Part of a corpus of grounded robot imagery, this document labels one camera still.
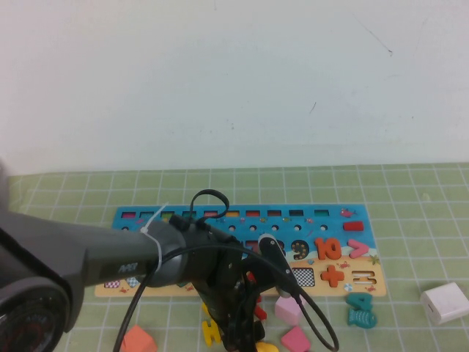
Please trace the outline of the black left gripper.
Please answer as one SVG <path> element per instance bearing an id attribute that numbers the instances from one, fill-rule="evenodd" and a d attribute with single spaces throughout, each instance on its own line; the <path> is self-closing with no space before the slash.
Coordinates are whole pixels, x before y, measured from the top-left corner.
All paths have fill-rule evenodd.
<path id="1" fill-rule="evenodd" d="M 240 335 L 245 343 L 256 344 L 265 337 L 261 320 L 254 315 L 260 296 L 257 280 L 248 278 L 251 257 L 243 258 L 243 245 L 232 235 L 209 225 L 191 225 L 185 232 L 185 279 L 190 281 L 210 317 L 221 328 L 226 351 L 239 351 Z"/>

